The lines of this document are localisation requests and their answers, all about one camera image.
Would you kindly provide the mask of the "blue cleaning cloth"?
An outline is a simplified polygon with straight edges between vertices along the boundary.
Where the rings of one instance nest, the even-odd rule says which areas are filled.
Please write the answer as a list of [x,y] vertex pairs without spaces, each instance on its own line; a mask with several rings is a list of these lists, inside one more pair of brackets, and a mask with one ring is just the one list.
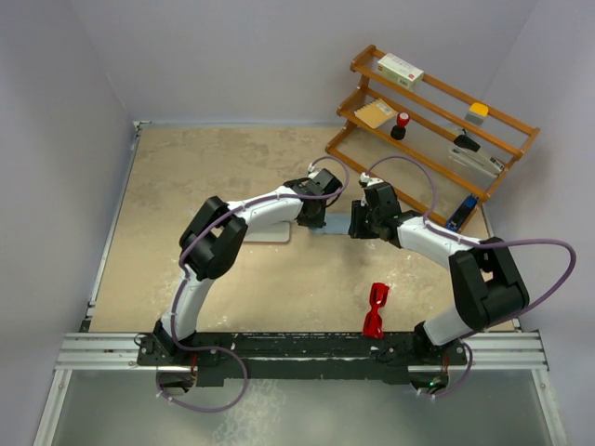
[[327,214],[321,228],[310,229],[315,235],[348,235],[350,214]]

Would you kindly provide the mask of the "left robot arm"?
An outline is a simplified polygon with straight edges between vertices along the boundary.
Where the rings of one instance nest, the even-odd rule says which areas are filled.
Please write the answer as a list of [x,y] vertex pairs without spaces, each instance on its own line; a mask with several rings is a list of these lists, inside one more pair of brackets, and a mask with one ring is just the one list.
[[247,235],[292,220],[319,229],[324,226],[327,201],[345,188],[328,169],[311,166],[305,177],[253,198],[230,202],[208,198],[179,239],[178,290],[152,332],[159,354],[171,364],[190,357],[207,294],[231,269]]

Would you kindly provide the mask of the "pink glasses case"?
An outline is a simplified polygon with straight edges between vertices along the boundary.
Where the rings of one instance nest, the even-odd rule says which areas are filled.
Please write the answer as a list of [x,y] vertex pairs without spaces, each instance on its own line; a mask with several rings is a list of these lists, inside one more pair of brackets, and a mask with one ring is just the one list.
[[244,238],[245,243],[288,243],[291,225],[289,222],[278,222],[257,230],[249,230]]

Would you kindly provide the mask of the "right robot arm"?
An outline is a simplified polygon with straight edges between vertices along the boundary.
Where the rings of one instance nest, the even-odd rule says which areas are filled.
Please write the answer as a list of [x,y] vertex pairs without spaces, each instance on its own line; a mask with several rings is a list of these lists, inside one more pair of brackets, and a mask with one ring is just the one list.
[[351,203],[352,239],[380,239],[418,253],[450,273],[453,306],[414,329],[413,350],[420,361],[434,363],[449,343],[528,307],[524,281],[500,239],[441,234],[418,212],[403,211],[391,184],[377,178],[359,184],[364,197]]

